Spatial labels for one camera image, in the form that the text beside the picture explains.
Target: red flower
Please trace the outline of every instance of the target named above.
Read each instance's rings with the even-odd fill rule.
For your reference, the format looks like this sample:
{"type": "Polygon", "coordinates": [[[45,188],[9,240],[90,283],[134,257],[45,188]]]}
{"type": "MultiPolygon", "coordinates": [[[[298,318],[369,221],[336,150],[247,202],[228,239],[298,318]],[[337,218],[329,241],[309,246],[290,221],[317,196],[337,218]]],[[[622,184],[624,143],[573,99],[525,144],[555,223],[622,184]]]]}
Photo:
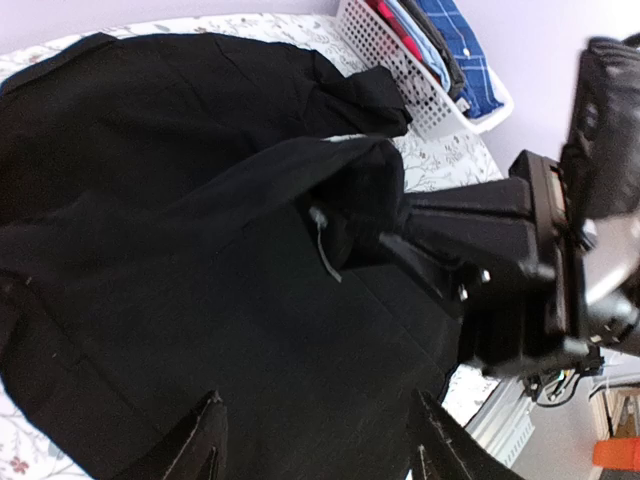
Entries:
{"type": "Polygon", "coordinates": [[[29,464],[20,460],[20,457],[13,457],[13,460],[11,460],[9,464],[13,467],[14,472],[21,473],[23,475],[27,473],[27,469],[29,468],[29,464]]]}

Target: orange object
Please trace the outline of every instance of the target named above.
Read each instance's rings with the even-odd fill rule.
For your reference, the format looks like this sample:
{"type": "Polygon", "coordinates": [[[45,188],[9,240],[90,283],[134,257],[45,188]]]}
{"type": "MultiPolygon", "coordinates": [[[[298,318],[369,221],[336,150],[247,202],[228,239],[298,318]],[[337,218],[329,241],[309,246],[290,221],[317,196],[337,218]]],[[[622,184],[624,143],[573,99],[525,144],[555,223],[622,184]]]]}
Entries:
{"type": "Polygon", "coordinates": [[[613,438],[598,442],[593,464],[611,470],[640,471],[640,438],[613,438]]]}

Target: blue garment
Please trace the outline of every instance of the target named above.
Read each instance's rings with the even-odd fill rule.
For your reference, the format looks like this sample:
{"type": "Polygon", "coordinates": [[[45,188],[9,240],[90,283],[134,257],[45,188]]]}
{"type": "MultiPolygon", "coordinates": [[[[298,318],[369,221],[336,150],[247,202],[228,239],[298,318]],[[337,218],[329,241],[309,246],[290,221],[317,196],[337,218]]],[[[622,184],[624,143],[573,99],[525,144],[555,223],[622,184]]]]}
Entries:
{"type": "Polygon", "coordinates": [[[493,93],[484,52],[453,0],[416,1],[442,33],[465,74],[466,82],[460,96],[471,105],[467,116],[478,118],[501,107],[503,104],[493,93]]]}
{"type": "Polygon", "coordinates": [[[391,10],[391,13],[396,17],[398,23],[404,28],[404,31],[407,32],[407,35],[416,42],[422,54],[422,60],[440,77],[440,85],[442,85],[444,91],[449,92],[449,90],[451,90],[449,70],[447,70],[444,60],[442,60],[436,47],[433,46],[424,32],[397,0],[384,0],[384,3],[389,7],[389,10],[391,10]]]}

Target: floral tablecloth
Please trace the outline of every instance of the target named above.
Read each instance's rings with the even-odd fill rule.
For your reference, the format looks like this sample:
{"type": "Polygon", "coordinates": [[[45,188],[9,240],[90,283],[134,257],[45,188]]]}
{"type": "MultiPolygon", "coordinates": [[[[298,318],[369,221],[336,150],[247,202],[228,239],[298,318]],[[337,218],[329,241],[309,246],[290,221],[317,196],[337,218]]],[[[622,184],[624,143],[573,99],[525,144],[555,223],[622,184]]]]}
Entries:
{"type": "MultiPolygon", "coordinates": [[[[194,17],[108,28],[119,38],[151,33],[219,32],[267,42],[286,42],[318,50],[344,74],[365,69],[341,40],[333,18],[319,15],[228,15],[194,17]]],[[[0,55],[0,82],[15,72],[51,57],[84,35],[71,35],[43,45],[0,55]]],[[[472,133],[460,133],[425,142],[413,131],[394,140],[403,155],[407,190],[438,190],[500,178],[486,146],[472,133]]],[[[444,402],[462,425],[493,391],[497,381],[460,366],[444,402]]],[[[29,424],[0,382],[0,480],[87,478],[44,434],[29,424]]]]}

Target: white laundry basket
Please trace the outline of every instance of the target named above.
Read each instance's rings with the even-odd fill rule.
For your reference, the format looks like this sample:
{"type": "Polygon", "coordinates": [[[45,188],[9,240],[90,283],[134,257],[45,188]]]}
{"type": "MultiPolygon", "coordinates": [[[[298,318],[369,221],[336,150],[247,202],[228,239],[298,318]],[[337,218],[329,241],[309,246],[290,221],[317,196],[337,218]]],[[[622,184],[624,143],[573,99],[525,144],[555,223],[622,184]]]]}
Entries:
{"type": "Polygon", "coordinates": [[[336,26],[367,67],[383,65],[391,71],[413,117],[413,126],[424,139],[461,130],[480,134],[494,128],[513,111],[513,99],[489,69],[495,96],[504,106],[477,119],[466,118],[424,65],[364,0],[341,0],[336,26]]]}

